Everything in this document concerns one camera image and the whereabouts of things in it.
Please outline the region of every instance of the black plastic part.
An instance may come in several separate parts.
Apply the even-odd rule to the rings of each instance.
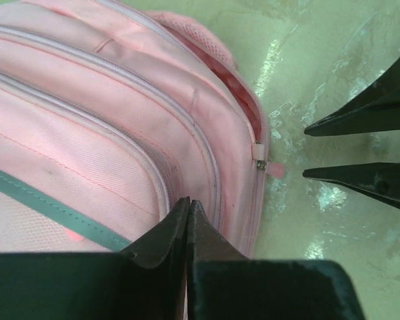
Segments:
[[[368,163],[308,169],[303,176],[343,185],[400,209],[400,163]]]
[[[305,129],[316,137],[400,130],[400,58],[345,106]]]
[[[120,253],[0,254],[0,320],[364,319],[330,261],[250,261],[178,201]]]

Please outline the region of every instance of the pink backpack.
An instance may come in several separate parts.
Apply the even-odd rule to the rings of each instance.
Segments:
[[[0,251],[120,250],[180,197],[250,256],[269,125],[195,20],[112,0],[0,5]]]

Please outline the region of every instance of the teal strip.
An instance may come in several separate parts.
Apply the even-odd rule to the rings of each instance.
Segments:
[[[131,243],[106,226],[2,171],[0,192],[112,251],[120,251]]]

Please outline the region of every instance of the pink tag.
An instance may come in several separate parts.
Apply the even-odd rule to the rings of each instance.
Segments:
[[[265,172],[274,178],[282,179],[285,176],[286,167],[282,163],[268,162]]]
[[[72,241],[72,242],[80,242],[83,241],[85,238],[83,236],[81,236],[80,234],[70,230],[70,229],[66,229],[65,228],[65,233],[68,235],[68,238]]]

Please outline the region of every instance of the green floor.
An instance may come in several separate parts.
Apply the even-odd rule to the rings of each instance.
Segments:
[[[333,259],[369,319],[400,319],[400,212],[306,181],[308,167],[400,161],[400,131],[308,138],[303,128],[363,90],[400,55],[400,0],[126,0],[206,24],[264,103],[274,161],[256,256]]]

